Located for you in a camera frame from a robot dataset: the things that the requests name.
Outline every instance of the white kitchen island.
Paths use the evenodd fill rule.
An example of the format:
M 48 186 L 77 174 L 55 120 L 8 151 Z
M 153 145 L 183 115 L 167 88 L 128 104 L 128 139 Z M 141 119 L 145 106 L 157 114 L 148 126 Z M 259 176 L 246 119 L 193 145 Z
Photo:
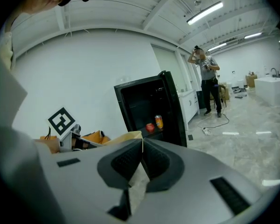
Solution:
M 196 113 L 200 114 L 197 94 L 195 90 L 178 93 L 179 103 L 182 109 L 182 117 L 186 131 L 188 123 Z
M 280 105 L 280 78 L 263 77 L 254 82 L 257 96 L 272 106 Z

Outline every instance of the gray shirt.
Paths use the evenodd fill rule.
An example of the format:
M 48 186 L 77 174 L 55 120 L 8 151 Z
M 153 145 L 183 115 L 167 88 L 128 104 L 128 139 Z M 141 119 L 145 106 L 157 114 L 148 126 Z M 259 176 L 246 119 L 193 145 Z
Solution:
M 201 72 L 201 79 L 202 80 L 210 80 L 214 77 L 216 77 L 216 71 L 215 70 L 207 70 L 204 66 L 205 65 L 218 65 L 215 61 L 215 59 L 211 56 L 206 56 L 205 60 L 196 59 L 195 64 L 200 66 L 200 72 Z

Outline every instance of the faucet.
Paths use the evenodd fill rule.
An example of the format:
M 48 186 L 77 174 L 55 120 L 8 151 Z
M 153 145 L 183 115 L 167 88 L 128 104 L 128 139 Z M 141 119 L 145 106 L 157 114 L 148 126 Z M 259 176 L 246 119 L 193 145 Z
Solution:
M 275 77 L 278 77 L 276 69 L 275 68 L 271 68 L 271 72 L 272 72 L 272 70 L 275 70 L 275 72 L 276 72 L 276 76 Z

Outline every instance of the white ceiling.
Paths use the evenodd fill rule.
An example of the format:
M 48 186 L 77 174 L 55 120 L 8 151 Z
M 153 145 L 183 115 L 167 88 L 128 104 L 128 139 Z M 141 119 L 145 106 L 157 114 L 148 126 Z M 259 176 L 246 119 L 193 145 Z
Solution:
M 221 1 L 223 8 L 189 26 L 195 0 L 72 0 L 39 14 L 22 14 L 13 24 L 16 56 L 57 35 L 91 28 L 125 29 L 152 35 L 191 51 L 263 32 L 279 35 L 278 16 L 265 0 L 201 0 L 201 9 Z

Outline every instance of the background person in dark clothing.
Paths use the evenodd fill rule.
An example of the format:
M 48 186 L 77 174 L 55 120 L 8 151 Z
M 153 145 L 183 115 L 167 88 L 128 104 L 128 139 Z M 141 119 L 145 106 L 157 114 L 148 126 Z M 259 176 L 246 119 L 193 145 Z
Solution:
M 188 59 L 188 62 L 200 66 L 201 79 L 202 79 L 201 88 L 202 88 L 204 103 L 207 109 L 204 115 L 208 115 L 211 112 L 211 108 L 210 108 L 210 93 L 211 93 L 217 105 L 217 116 L 221 117 L 222 107 L 219 98 L 218 80 L 216 78 L 216 70 L 220 70 L 220 67 L 218 66 L 214 58 L 212 58 L 211 56 L 206 56 L 204 54 L 204 51 L 198 46 L 195 46 L 193 53 Z

